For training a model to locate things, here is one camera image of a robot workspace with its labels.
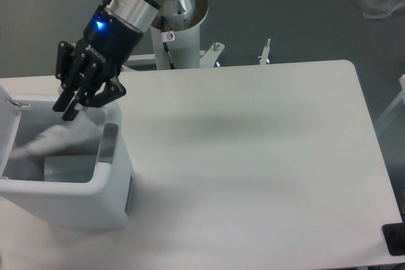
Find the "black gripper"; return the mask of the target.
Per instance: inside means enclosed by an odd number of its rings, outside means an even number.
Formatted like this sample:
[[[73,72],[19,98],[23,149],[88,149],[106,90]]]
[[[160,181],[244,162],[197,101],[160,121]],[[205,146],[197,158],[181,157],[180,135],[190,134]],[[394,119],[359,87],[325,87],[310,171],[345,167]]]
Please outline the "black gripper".
[[[61,84],[53,110],[62,112],[64,121],[73,121],[85,107],[103,107],[126,95],[117,76],[142,37],[141,31],[98,6],[82,39],[58,45],[55,77]]]

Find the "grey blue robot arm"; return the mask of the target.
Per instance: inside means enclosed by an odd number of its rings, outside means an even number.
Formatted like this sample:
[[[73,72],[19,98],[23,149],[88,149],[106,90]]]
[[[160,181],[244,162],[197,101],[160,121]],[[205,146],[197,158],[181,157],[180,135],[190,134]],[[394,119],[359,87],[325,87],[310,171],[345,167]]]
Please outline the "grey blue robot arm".
[[[72,121],[81,107],[102,107],[127,91],[118,77],[166,0],[102,0],[71,44],[58,44],[55,77],[59,97],[53,111]]]

